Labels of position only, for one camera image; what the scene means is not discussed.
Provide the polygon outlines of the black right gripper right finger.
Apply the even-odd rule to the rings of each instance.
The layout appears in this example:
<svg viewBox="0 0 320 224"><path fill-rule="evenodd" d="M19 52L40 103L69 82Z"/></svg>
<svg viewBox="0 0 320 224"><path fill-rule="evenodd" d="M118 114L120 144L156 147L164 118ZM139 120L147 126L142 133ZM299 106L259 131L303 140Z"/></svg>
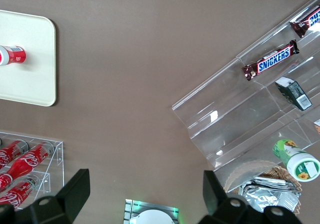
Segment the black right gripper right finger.
<svg viewBox="0 0 320 224"><path fill-rule="evenodd" d="M202 195L208 214L201 224L299 224L300 220L288 209L268 206L258 212L249 204L235 197L227 196L212 170L203 172Z"/></svg>

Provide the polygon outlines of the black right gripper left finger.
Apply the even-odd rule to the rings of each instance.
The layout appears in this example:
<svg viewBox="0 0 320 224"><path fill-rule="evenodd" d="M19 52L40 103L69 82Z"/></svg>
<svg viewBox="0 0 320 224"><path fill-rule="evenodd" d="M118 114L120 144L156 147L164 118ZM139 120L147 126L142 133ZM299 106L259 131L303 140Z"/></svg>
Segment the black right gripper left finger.
<svg viewBox="0 0 320 224"><path fill-rule="evenodd" d="M24 209L0 206L2 224L72 224L90 196L90 171L79 169L56 194L42 196Z"/></svg>

